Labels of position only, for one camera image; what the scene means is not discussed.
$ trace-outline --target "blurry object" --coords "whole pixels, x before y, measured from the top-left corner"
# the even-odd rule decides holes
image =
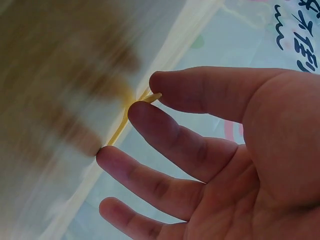
[[[45,227],[46,204],[63,194],[55,186],[68,190],[73,166],[59,156],[64,143],[88,156],[87,164],[104,144],[80,112],[94,99],[131,104],[134,90],[119,71],[138,70],[139,60],[126,36],[127,19],[106,1],[17,0],[3,9],[0,235],[32,239],[31,226]],[[44,200],[48,187],[54,195]],[[34,201],[38,210],[28,212]]]
[[[1,3],[1,239],[61,238],[101,173],[93,156],[221,2]]]

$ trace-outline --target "finger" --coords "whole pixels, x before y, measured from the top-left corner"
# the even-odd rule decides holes
[[[136,213],[116,198],[104,199],[101,216],[114,227],[134,240],[183,239],[186,223],[164,224]]]
[[[96,161],[134,194],[178,219],[188,221],[202,199],[203,183],[155,171],[113,146],[103,147]]]
[[[145,102],[133,104],[128,112],[132,125],[162,155],[194,178],[208,183],[232,159],[234,142],[202,137],[159,108]]]
[[[240,123],[253,95],[284,69],[194,67],[156,72],[150,78],[154,93],[170,108],[209,113]]]

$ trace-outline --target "green dot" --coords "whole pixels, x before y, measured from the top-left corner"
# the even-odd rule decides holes
[[[196,40],[192,43],[191,48],[192,49],[200,49],[205,45],[205,40],[202,35],[199,35]]]

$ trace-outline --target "yellow strip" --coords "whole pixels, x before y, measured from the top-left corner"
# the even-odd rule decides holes
[[[144,101],[147,103],[152,103],[155,100],[159,99],[162,94],[161,93],[156,93],[153,94],[151,96],[148,96],[151,93],[151,90],[149,88],[147,88],[143,94],[141,95],[141,97],[138,99],[138,101]],[[125,127],[128,124],[128,110],[129,110],[130,106],[126,106],[124,109],[124,115],[122,118],[122,121],[119,125],[119,127],[117,128],[117,130],[115,131],[115,133],[112,135],[111,139],[106,143],[106,145],[114,145],[116,143],[116,141],[118,140],[120,134],[123,132],[123,130],[125,129]]]

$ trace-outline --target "plastic wrapper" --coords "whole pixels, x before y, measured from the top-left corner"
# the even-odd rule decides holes
[[[296,35],[294,32],[299,33],[303,38],[310,39],[313,54],[317,59],[316,63],[319,64],[317,43],[320,40],[320,20],[315,11],[307,10],[305,6],[300,6],[299,2],[299,0],[225,1],[175,69],[221,66],[286,68],[301,71],[297,61],[301,61],[304,66],[307,66],[306,62],[309,59],[307,54],[304,57],[301,50],[299,52],[295,48]],[[276,9],[279,10],[281,16],[277,17]],[[313,37],[309,35],[308,30],[299,26],[300,22],[293,16],[298,18],[299,11],[302,11],[307,24],[311,25],[309,21],[312,21]],[[280,35],[277,26],[280,26],[278,30],[284,36],[279,41],[283,50],[277,43],[277,38]],[[314,73],[318,74],[319,68],[315,67]],[[202,136],[224,138],[239,144],[244,143],[243,128],[239,123],[207,114],[178,112],[159,102],[154,104],[170,114],[180,125],[190,128]],[[190,176],[149,146],[135,129],[130,130],[119,148],[140,163],[155,170],[176,178],[191,179]],[[135,211],[149,218],[168,224],[180,222],[179,219],[169,216],[141,200],[107,173],[103,173],[68,226],[63,240],[130,239],[99,215],[100,201],[110,196],[119,198]]]
[[[190,178],[126,125],[150,75],[195,66],[318,74],[319,12],[319,0],[2,1],[1,239],[129,239],[99,216],[108,196],[178,222],[102,173],[95,153],[113,144]],[[238,123],[155,104],[203,136],[244,142]]]

